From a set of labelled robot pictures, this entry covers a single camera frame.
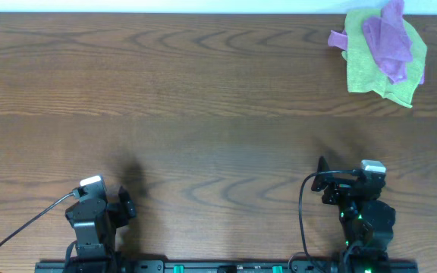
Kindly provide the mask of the purple microfiber cloth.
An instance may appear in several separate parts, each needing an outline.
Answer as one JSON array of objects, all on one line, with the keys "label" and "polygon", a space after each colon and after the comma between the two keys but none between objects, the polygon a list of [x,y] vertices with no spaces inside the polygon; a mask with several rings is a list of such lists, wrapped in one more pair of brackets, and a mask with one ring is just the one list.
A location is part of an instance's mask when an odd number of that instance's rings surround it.
[{"label": "purple microfiber cloth", "polygon": [[392,84],[407,80],[407,64],[412,62],[412,41],[404,27],[404,0],[391,0],[363,22],[362,30],[379,70]]}]

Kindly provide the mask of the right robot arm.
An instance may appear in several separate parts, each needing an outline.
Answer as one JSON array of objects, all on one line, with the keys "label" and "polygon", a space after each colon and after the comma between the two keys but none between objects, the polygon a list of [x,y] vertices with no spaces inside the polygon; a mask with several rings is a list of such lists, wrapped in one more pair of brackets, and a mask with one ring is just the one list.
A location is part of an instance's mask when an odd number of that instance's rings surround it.
[{"label": "right robot arm", "polygon": [[324,204],[338,207],[346,245],[324,272],[391,271],[386,250],[394,237],[396,211],[379,200],[385,177],[379,161],[364,159],[357,169],[334,171],[319,158],[311,190],[323,192]]}]

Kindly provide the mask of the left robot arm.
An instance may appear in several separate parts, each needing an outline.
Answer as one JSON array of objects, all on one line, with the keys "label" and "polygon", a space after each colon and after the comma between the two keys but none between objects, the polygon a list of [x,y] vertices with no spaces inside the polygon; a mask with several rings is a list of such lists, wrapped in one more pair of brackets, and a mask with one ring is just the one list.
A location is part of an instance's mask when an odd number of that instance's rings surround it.
[{"label": "left robot arm", "polygon": [[120,187],[114,203],[107,201],[104,186],[77,187],[72,193],[77,202],[66,209],[65,217],[76,240],[67,249],[63,272],[132,272],[115,242],[116,230],[137,216],[129,192]]}]

